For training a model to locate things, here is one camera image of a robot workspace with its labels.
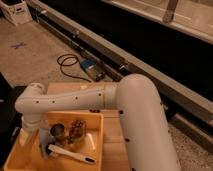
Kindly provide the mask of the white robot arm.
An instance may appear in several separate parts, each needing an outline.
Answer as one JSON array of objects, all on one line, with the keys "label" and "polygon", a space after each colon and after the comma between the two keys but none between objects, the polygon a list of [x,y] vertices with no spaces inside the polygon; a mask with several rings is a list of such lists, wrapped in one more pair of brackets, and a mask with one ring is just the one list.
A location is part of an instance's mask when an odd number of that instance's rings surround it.
[{"label": "white robot arm", "polygon": [[136,171],[181,171],[169,133],[166,115],[155,84],[141,74],[130,74],[117,83],[46,94],[40,83],[31,83],[15,102],[22,114],[22,128],[33,132],[41,127],[48,111],[116,109],[130,166]]}]

